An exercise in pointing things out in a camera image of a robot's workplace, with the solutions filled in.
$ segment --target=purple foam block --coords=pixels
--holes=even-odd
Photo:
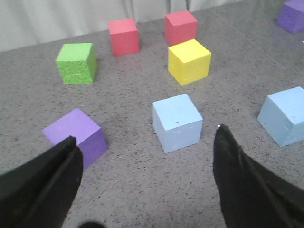
[[[304,30],[304,0],[284,3],[277,25],[291,33]]]
[[[101,127],[78,108],[52,123],[42,132],[52,146],[70,135],[76,137],[76,144],[83,153],[84,168],[108,149]]]

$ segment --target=red foam block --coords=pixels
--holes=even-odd
[[[133,19],[110,21],[109,30],[114,56],[140,51],[138,28]]]
[[[166,15],[165,37],[170,46],[195,39],[197,31],[198,21],[189,11]]]

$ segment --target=green foam block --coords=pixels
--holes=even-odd
[[[65,84],[93,83],[97,60],[92,43],[64,44],[56,63]]]

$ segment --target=yellow foam block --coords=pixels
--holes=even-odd
[[[168,71],[184,86],[208,76],[211,52],[195,39],[169,47]]]

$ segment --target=blue cube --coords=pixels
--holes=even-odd
[[[165,153],[198,143],[202,125],[187,94],[153,103],[153,127]]]
[[[304,139],[304,90],[296,87],[271,94],[258,121],[282,147]]]

